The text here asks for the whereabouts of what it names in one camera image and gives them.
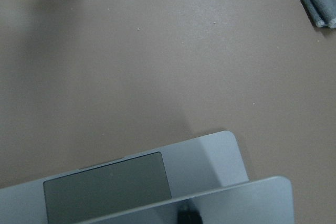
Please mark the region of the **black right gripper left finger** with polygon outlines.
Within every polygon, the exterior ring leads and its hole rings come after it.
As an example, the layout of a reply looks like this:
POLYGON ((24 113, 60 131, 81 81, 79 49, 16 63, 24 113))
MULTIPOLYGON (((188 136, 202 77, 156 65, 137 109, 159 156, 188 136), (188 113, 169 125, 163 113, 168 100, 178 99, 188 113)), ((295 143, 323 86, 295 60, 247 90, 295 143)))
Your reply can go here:
POLYGON ((177 224, 190 223, 190 208, 188 205, 182 205, 177 211, 177 224))

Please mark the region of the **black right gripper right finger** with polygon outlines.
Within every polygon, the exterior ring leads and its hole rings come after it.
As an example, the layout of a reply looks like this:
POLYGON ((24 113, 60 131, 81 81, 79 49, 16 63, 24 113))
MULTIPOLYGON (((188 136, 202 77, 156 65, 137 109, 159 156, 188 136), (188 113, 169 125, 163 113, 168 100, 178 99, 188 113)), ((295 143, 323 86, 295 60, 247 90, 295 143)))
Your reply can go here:
POLYGON ((202 217, 197 210, 190 211, 190 224, 203 224, 202 217))

